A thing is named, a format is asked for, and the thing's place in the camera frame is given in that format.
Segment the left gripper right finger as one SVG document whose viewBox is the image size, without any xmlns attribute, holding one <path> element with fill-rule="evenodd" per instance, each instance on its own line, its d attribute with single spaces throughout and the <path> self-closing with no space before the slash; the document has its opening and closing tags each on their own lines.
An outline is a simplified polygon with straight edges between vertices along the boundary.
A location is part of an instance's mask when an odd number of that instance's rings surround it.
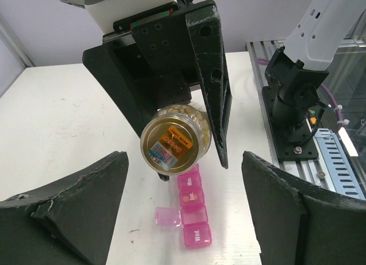
<svg viewBox="0 0 366 265">
<path fill-rule="evenodd" d="M 262 264 L 365 264 L 365 201 L 243 153 L 242 178 Z"/>
</svg>

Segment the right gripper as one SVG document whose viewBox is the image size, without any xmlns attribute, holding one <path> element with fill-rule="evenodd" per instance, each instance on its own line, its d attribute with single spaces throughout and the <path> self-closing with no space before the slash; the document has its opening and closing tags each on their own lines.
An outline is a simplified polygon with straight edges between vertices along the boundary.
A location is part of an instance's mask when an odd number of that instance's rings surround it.
<svg viewBox="0 0 366 265">
<path fill-rule="evenodd" d="M 227 169 L 232 94 L 215 2 L 169 2 L 112 25 L 102 39 L 110 48 L 85 50 L 82 63 L 137 136 L 157 108 L 190 101 L 190 87 L 199 81 L 218 158 Z"/>
</svg>

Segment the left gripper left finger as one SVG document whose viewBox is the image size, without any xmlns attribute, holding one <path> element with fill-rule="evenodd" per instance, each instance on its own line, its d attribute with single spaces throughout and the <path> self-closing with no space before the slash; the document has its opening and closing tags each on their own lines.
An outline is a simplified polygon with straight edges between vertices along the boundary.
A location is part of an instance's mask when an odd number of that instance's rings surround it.
<svg viewBox="0 0 366 265">
<path fill-rule="evenodd" d="M 128 173 L 125 152 L 1 201 L 2 264 L 105 264 Z"/>
</svg>

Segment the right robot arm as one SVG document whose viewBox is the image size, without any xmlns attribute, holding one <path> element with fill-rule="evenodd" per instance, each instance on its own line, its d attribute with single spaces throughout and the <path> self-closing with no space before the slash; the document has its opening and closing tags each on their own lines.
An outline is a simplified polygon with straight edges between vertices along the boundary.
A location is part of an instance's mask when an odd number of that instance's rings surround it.
<svg viewBox="0 0 366 265">
<path fill-rule="evenodd" d="M 140 137 L 162 180 L 189 171 L 214 143 L 228 166 L 232 95 L 221 20 L 207 0 L 63 0 L 86 9 L 103 32 L 82 61 Z M 266 69 L 265 108 L 281 161 L 318 156 L 310 107 L 365 0 L 313 0 Z"/>
</svg>

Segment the clear bottle yellow pills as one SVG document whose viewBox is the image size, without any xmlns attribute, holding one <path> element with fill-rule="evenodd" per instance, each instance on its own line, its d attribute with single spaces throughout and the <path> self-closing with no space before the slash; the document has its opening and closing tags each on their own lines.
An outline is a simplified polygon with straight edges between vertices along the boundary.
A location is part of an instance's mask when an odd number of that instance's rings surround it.
<svg viewBox="0 0 366 265">
<path fill-rule="evenodd" d="M 160 109 L 140 137 L 142 157 L 160 175 L 191 170 L 207 153 L 212 131 L 204 106 L 190 102 Z"/>
</svg>

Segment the pink weekly pill organizer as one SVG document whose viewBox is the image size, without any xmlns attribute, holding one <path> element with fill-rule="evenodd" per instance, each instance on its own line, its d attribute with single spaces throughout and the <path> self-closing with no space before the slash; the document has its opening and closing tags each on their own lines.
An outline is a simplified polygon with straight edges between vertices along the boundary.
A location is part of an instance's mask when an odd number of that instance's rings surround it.
<svg viewBox="0 0 366 265">
<path fill-rule="evenodd" d="M 205 205 L 198 164 L 177 177 L 180 208 L 157 207 L 154 219 L 161 227 L 182 227 L 184 245 L 196 249 L 212 244 L 212 233 Z"/>
</svg>

